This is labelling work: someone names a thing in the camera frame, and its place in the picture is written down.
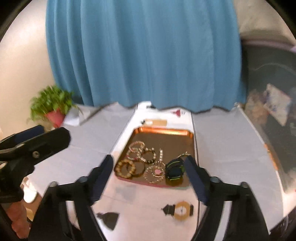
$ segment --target flower pot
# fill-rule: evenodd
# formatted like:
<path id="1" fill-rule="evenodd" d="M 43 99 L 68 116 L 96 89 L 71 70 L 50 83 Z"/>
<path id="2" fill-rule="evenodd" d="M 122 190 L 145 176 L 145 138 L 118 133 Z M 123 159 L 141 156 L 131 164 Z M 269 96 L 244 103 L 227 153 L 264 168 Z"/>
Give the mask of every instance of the flower pot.
<path id="1" fill-rule="evenodd" d="M 53 124 L 54 128 L 60 127 L 65 119 L 65 115 L 59 109 L 49 112 L 45 116 Z"/>

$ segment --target green plant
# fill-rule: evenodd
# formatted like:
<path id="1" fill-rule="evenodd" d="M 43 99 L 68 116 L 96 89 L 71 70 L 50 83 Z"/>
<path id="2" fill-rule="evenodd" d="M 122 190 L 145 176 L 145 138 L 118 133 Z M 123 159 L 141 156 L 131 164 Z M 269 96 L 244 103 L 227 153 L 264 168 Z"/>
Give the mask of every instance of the green plant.
<path id="1" fill-rule="evenodd" d="M 45 118 L 49 112 L 60 110 L 62 114 L 67 114 L 72 106 L 73 92 L 61 90 L 56 85 L 47 86 L 39 92 L 38 97 L 31 99 L 31 119 L 37 121 Z"/>

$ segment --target patterned card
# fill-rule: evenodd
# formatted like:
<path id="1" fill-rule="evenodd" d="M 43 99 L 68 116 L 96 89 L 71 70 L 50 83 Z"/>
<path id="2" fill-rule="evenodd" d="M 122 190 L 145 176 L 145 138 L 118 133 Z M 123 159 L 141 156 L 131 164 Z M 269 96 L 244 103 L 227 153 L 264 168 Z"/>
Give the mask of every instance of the patterned card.
<path id="1" fill-rule="evenodd" d="M 265 95 L 264 108 L 281 126 L 285 126 L 291 106 L 291 98 L 272 84 L 267 84 Z"/>

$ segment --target tray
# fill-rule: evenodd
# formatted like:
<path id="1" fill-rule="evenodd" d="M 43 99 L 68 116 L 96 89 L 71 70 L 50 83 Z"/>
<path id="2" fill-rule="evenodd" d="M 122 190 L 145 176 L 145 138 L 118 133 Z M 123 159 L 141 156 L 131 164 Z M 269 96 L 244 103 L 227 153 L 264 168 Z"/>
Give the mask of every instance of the tray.
<path id="1" fill-rule="evenodd" d="M 128 151 L 128 146 L 135 141 L 143 141 L 148 148 L 154 148 L 157 154 L 157 160 L 159 159 L 159 149 L 163 149 L 163 162 L 167 164 L 171 160 L 177 158 L 180 154 L 188 152 L 194 156 L 194 134 L 188 130 L 178 130 L 178 129 L 165 129 L 165 128 L 154 128 L 142 126 L 135 129 L 128 140 L 126 146 L 124 147 L 118 161 L 124 160 L 126 153 Z M 152 154 L 147 153 L 143 155 L 144 158 L 151 158 Z M 126 169 L 122 168 L 122 173 L 125 175 L 127 173 Z M 188 187 L 190 182 L 186 175 L 178 181 L 169 181 L 167 179 L 162 180 L 157 184 L 150 184 L 146 181 L 143 176 L 132 177 L 130 179 L 122 178 L 116 175 L 120 180 L 138 183 L 142 185 L 149 185 L 155 187 Z"/>

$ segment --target blue curtain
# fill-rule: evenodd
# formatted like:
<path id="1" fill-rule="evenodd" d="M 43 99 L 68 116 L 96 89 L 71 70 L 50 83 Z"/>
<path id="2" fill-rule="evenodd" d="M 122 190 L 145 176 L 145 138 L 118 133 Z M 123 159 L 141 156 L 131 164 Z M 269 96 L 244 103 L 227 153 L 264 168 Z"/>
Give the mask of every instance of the blue curtain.
<path id="1" fill-rule="evenodd" d="M 232 0 L 48 0 L 56 83 L 85 105 L 199 112 L 244 101 Z"/>

